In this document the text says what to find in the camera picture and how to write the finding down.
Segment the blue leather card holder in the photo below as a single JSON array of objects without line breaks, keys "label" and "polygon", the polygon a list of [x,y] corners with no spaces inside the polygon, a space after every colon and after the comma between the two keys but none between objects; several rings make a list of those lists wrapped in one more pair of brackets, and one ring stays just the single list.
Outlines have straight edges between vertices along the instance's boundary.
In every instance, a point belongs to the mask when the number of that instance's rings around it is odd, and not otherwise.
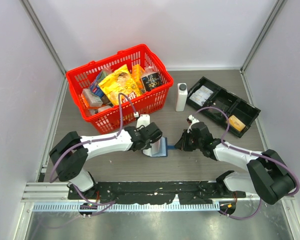
[{"label": "blue leather card holder", "polygon": [[174,145],[168,144],[168,138],[167,137],[162,137],[160,140],[161,143],[161,153],[158,157],[167,157],[168,156],[168,150],[176,150]]}]

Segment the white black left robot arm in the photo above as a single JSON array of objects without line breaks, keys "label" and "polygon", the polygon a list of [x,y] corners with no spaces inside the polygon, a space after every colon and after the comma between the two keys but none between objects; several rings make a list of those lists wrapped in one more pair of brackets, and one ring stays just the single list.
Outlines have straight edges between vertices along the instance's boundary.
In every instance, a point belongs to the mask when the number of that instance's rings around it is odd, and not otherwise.
[{"label": "white black left robot arm", "polygon": [[49,182],[69,182],[79,195],[92,199],[97,193],[97,184],[92,175],[84,170],[86,161],[112,152],[149,149],[162,135],[154,122],[97,136],[79,136],[76,131],[71,131],[49,152],[53,164]]}]

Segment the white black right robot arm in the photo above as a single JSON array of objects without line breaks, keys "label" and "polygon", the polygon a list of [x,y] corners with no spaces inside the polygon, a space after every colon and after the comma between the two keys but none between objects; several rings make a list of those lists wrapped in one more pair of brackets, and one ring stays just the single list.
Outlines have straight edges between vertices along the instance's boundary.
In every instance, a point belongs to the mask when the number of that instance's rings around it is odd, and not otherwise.
[{"label": "white black right robot arm", "polygon": [[264,202],[274,205],[281,198],[296,189],[297,182],[288,172],[285,163],[272,149],[250,151],[231,145],[220,138],[214,138],[203,122],[196,122],[184,129],[174,145],[184,152],[200,150],[212,160],[226,162],[245,171],[229,170],[218,177],[216,193],[223,198],[235,191],[258,195]]}]

